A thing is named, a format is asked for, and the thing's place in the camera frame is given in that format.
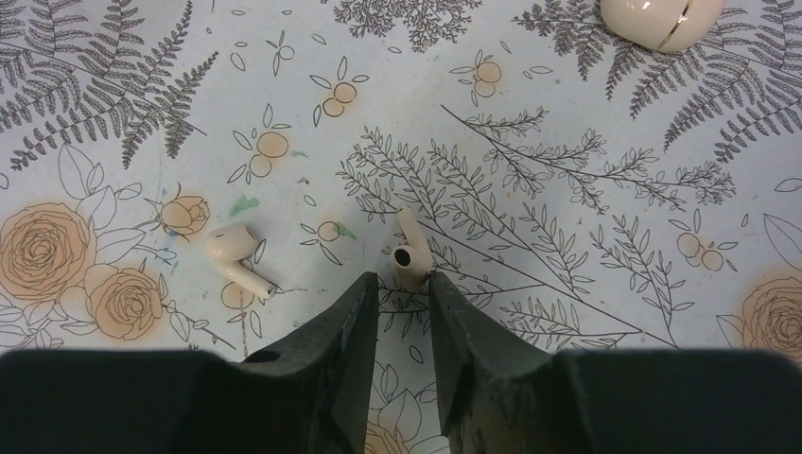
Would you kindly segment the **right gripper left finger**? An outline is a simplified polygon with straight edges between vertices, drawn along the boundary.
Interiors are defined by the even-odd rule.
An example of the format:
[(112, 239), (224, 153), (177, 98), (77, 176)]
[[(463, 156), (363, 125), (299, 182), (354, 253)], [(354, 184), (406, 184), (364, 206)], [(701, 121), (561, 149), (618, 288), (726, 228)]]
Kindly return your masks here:
[(198, 350), (20, 350), (1, 357), (5, 453), (360, 453), (378, 283), (232, 362)]

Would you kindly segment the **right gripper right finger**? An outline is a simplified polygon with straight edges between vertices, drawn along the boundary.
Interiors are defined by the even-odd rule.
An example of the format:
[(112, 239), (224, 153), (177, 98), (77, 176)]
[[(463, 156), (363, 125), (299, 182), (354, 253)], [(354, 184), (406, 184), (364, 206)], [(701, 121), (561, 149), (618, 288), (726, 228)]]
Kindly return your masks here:
[(797, 453), (801, 372), (767, 350), (544, 352), (428, 279), (454, 453)]

